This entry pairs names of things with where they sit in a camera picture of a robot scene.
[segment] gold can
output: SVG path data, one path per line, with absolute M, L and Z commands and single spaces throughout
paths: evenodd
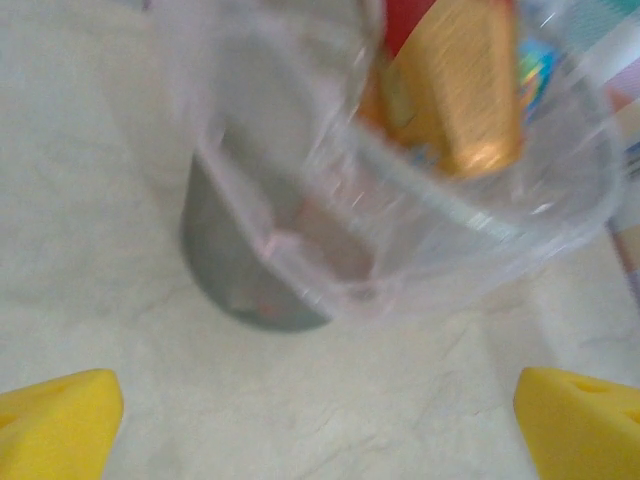
M 513 0 L 387 0 L 387 22 L 360 116 L 404 147 L 429 145 L 452 176 L 514 163 L 522 112 Z

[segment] yellow object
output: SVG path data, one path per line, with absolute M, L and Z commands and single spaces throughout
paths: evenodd
M 123 409 L 110 370 L 0 395 L 0 479 L 99 479 Z
M 640 479 L 640 390 L 527 368 L 514 408 L 541 480 Z

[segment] red label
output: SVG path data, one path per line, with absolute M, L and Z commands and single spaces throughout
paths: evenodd
M 386 0 L 386 44 L 395 57 L 422 17 L 438 0 Z

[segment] marble surface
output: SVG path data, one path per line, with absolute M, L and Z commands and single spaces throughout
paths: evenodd
M 148 20 L 0 0 L 0 52 L 0 391 L 116 370 L 105 479 L 534 479 L 523 367 L 640 386 L 605 235 L 449 318 L 297 335 L 228 318 L 179 253 L 189 149 Z

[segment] white countertop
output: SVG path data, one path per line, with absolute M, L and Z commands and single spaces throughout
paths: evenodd
M 0 51 L 0 391 L 114 369 L 126 415 L 105 479 L 534 479 L 511 407 L 523 367 L 640 386 L 605 235 L 446 319 L 234 321 L 180 255 L 189 149 L 148 20 L 2 0 Z

